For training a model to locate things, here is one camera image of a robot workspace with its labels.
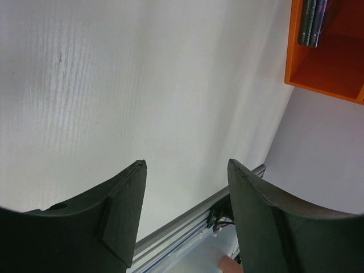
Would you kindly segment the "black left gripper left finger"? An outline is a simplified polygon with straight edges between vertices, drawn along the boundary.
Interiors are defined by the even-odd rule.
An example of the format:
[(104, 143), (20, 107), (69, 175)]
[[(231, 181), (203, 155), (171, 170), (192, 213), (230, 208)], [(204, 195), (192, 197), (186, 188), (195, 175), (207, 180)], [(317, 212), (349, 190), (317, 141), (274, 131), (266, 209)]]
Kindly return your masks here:
[(2, 272), (126, 272), (133, 262), (147, 165), (47, 210), (1, 209)]

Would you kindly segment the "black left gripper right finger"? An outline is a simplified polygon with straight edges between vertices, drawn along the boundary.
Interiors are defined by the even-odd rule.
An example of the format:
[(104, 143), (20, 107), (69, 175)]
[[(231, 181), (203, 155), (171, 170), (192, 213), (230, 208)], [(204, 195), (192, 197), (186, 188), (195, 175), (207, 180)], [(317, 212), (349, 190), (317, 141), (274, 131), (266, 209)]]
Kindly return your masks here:
[(227, 165), (244, 272), (362, 272), (363, 216), (298, 198)]

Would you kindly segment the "teal 20000 Leagues book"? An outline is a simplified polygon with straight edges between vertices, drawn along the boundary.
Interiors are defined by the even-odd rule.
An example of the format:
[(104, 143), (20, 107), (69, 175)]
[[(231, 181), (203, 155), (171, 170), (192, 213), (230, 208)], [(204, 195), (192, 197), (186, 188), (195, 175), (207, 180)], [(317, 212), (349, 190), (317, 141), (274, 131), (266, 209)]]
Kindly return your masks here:
[(303, 6), (301, 9), (299, 36), (297, 41), (300, 46), (309, 45), (316, 5), (316, 0), (303, 1)]

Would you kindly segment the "purple Robinson Crusoe book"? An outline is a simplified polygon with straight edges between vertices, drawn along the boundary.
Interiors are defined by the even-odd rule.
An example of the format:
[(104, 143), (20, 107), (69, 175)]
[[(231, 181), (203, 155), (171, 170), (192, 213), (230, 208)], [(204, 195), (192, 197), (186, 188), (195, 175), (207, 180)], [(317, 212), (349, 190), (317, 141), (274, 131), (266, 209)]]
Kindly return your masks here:
[(316, 48), (319, 42), (319, 37), (322, 32), (322, 27), (324, 24), (325, 14), (328, 10), (332, 1), (330, 0), (319, 0), (317, 1), (317, 6), (315, 9), (315, 16), (313, 20), (311, 37), (309, 41), (309, 46), (312, 48)]

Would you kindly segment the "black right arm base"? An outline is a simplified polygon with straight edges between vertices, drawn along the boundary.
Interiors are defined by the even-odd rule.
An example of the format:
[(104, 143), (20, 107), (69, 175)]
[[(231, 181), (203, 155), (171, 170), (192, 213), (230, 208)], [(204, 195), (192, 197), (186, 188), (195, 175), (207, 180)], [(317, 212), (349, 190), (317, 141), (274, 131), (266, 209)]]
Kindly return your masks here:
[(212, 228), (213, 232), (235, 224), (230, 195), (223, 197), (211, 207), (206, 223), (207, 228)]

